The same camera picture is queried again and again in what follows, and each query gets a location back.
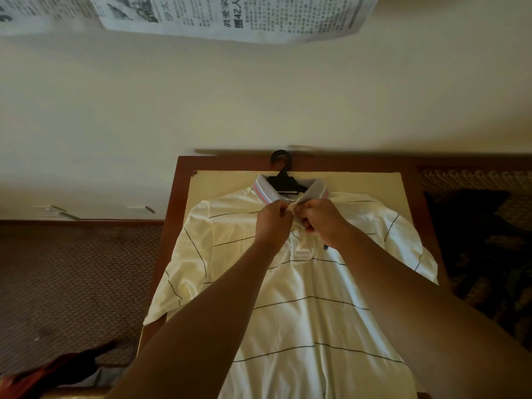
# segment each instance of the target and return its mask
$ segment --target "table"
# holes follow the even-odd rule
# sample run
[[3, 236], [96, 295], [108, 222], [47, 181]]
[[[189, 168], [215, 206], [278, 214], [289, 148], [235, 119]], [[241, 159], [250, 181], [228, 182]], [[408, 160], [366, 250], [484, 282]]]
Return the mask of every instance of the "table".
[[[417, 166], [419, 162], [409, 157], [388, 156], [308, 156], [293, 155], [292, 171], [298, 172], [376, 172], [401, 174], [404, 191], [408, 200], [412, 223], [416, 227], [425, 248], [438, 263], [438, 282], [442, 288], [449, 288], [449, 281], [443, 266], [442, 255], [434, 233], [432, 220], [420, 185]], [[219, 155], [219, 156], [181, 156], [177, 161], [173, 179], [167, 215], [161, 237], [161, 245], [152, 283], [150, 302], [164, 269], [169, 263], [177, 236], [183, 226], [183, 217], [187, 207], [188, 190], [191, 177], [197, 171], [261, 171], [280, 170], [282, 163], [275, 167], [270, 163], [269, 155]], [[146, 325], [140, 337], [140, 352], [151, 337], [166, 321], [166, 316]]]

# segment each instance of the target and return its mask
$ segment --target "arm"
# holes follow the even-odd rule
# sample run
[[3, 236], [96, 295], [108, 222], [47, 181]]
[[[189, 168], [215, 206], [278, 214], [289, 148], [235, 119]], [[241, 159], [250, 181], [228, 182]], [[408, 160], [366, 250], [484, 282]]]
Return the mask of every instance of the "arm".
[[157, 332], [108, 399], [218, 396], [266, 270], [290, 233], [286, 207], [276, 201], [263, 208], [251, 247]]
[[296, 208], [337, 249], [382, 332], [434, 398], [523, 398], [532, 356], [497, 324], [350, 225], [329, 200]]

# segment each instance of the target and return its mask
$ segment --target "beige wall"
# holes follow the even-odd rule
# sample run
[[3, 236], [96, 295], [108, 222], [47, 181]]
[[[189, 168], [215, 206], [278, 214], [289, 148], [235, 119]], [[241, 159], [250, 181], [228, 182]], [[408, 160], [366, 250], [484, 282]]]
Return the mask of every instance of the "beige wall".
[[358, 36], [299, 46], [2, 38], [0, 218], [163, 218], [195, 149], [532, 152], [530, 11], [381, 0]]

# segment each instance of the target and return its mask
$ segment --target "striped polo shirt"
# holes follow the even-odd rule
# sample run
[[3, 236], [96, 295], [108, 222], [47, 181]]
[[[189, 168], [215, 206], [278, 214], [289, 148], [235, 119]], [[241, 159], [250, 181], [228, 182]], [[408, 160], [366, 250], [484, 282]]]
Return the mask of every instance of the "striped polo shirt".
[[[368, 195], [298, 180], [281, 196], [260, 175], [247, 189], [202, 201], [177, 239], [144, 324], [167, 319], [249, 248], [257, 213], [272, 201], [328, 197], [342, 216], [432, 282], [437, 265], [407, 220]], [[416, 398], [413, 375], [381, 332], [341, 255], [294, 221], [271, 263], [221, 398]]]

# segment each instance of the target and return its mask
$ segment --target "hanger hook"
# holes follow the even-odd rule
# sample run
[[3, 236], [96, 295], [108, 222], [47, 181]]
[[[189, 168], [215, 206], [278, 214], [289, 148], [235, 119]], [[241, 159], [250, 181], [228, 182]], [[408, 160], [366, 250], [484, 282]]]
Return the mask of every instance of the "hanger hook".
[[292, 155], [286, 151], [286, 150], [277, 150], [275, 151], [270, 158], [271, 163], [273, 164], [278, 157], [283, 155], [286, 158], [286, 164], [279, 172], [279, 175], [277, 176], [288, 176], [287, 171], [290, 171], [292, 169]]

